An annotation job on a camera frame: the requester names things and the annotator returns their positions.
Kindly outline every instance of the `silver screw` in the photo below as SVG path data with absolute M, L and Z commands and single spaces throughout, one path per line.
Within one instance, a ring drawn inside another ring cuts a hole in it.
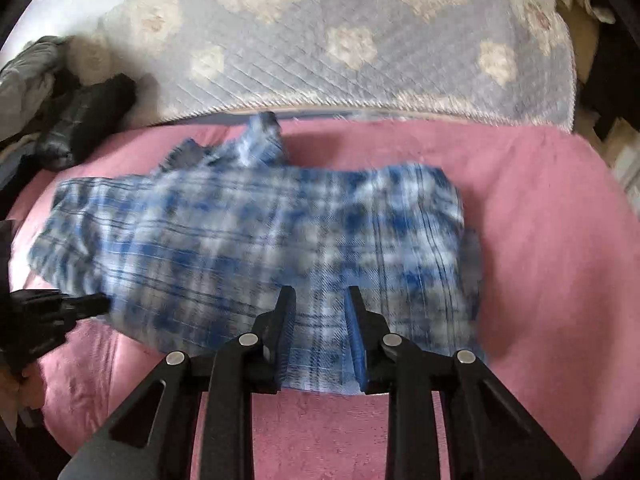
M 460 352 L 458 352 L 458 361 L 465 365 L 469 365 L 475 360 L 476 356 L 470 350 L 461 350 Z
M 382 342 L 387 346 L 398 346 L 402 342 L 402 338 L 398 334 L 386 334 L 382 338 Z
M 166 363 L 171 366 L 179 365 L 182 361 L 184 361 L 184 354 L 182 352 L 171 352 L 166 357 Z
M 242 346 L 253 346 L 258 342 L 258 336 L 252 332 L 247 332 L 238 338 L 238 342 Z

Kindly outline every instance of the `pink cloth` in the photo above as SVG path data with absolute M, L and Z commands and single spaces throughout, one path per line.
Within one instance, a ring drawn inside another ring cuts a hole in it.
M 492 370 L 585 478 L 603 471 L 640 415 L 640 226 L 589 145 L 554 128 L 438 121 L 287 121 L 282 129 L 301 166 L 354 170 L 412 160 L 445 171 L 481 236 L 479 334 Z M 14 288 L 38 285 L 26 253 L 56 182 L 144 173 L 186 137 L 212 144 L 240 130 L 118 134 L 91 161 L 32 186 L 14 207 L 33 203 L 14 241 Z M 93 320 L 82 323 L 42 360 L 50 432 L 74 452 L 159 358 Z M 257 397 L 257 478 L 383 478 L 385 413 L 380 396 Z

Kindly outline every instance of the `gray quilted fabric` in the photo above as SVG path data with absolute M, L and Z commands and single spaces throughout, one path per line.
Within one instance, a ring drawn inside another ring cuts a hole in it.
M 92 41 L 140 81 L 132 126 L 313 107 L 573 121 L 566 27 L 532 0 L 127 0 Z

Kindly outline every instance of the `blue plaid shirt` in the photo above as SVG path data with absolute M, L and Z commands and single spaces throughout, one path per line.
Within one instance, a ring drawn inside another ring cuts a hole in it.
M 478 240 L 442 171 L 288 166 L 270 113 L 219 146 L 187 140 L 151 175 L 60 183 L 29 260 L 67 294 L 108 294 L 108 322 L 165 352 L 218 348 L 292 285 L 293 388 L 359 391 L 350 285 L 423 349 L 479 352 Z

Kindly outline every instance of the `person's hand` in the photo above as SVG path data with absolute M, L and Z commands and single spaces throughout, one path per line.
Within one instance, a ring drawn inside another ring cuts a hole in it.
M 40 365 L 32 363 L 23 371 L 25 380 L 19 383 L 7 368 L 0 368 L 0 410 L 15 406 L 19 408 L 41 408 L 44 405 L 45 385 Z

